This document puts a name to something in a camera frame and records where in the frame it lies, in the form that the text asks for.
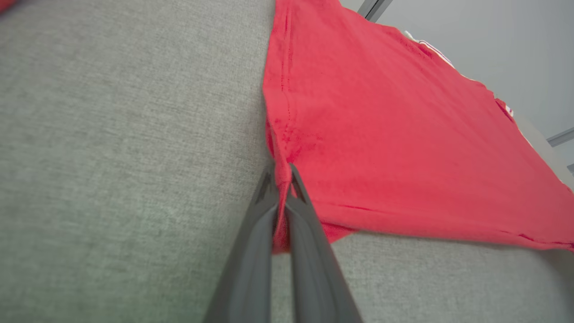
gray metal frame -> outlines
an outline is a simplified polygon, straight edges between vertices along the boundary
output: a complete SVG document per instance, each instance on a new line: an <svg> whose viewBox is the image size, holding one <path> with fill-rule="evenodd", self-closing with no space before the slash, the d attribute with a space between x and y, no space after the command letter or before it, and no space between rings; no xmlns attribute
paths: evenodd
<svg viewBox="0 0 574 323"><path fill-rule="evenodd" d="M391 4L391 1L392 0L365 0L357 13L362 15L366 20L376 22L385 9Z"/></svg>
<svg viewBox="0 0 574 323"><path fill-rule="evenodd" d="M574 139L574 128L570 128L566 131L563 131L555 136L552 136L546 140L552 147L556 147L560 144L565 143L568 140Z"/></svg>

stitching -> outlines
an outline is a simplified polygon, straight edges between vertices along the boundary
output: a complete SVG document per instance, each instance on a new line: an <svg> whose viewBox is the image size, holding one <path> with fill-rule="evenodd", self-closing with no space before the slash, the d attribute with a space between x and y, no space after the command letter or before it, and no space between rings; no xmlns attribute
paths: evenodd
<svg viewBox="0 0 574 323"><path fill-rule="evenodd" d="M289 90L290 90L290 61L289 61L289 54L291 52L291 39L292 39L292 32L291 32L291 0L287 1L286 4L286 17L285 17L285 34L284 34L284 42L287 43L286 52L284 53L283 59L281 61L281 92L285 96L285 101L287 103L287 123L285 124L285 129L283 130L283 134L281 135L281 140L283 141L284 151L287 153L287 143L288 140L288 130L289 125L291 124L291 102L289 100Z"/></svg>

white wall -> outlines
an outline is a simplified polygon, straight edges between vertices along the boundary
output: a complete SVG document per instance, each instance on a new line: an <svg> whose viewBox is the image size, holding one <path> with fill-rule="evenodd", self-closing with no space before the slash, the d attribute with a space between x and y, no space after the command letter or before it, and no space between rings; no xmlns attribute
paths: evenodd
<svg viewBox="0 0 574 323"><path fill-rule="evenodd" d="M433 44L546 138L574 127L574 0L393 0L377 23Z"/></svg>

red fabric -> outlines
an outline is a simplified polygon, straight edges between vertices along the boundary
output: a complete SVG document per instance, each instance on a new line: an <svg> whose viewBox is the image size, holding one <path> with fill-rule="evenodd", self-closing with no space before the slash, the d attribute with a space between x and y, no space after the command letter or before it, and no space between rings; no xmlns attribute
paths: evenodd
<svg viewBox="0 0 574 323"><path fill-rule="evenodd" d="M338 0L277 0L263 92L282 201L294 163L331 241L361 229L574 251L574 194L504 102L395 28ZM287 240L280 214L274 250Z"/></svg>
<svg viewBox="0 0 574 323"><path fill-rule="evenodd" d="M0 12L8 9L14 2L15 0L0 0Z"/></svg>

gray upholstered surface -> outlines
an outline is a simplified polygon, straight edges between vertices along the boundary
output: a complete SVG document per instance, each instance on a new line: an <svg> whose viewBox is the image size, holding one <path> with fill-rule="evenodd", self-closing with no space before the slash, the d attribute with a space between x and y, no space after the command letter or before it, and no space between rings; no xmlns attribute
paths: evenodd
<svg viewBox="0 0 574 323"><path fill-rule="evenodd" d="M272 0L0 15L0 322L198 322L268 161ZM572 255L356 234L366 322L571 322ZM273 317L291 319L288 256Z"/></svg>

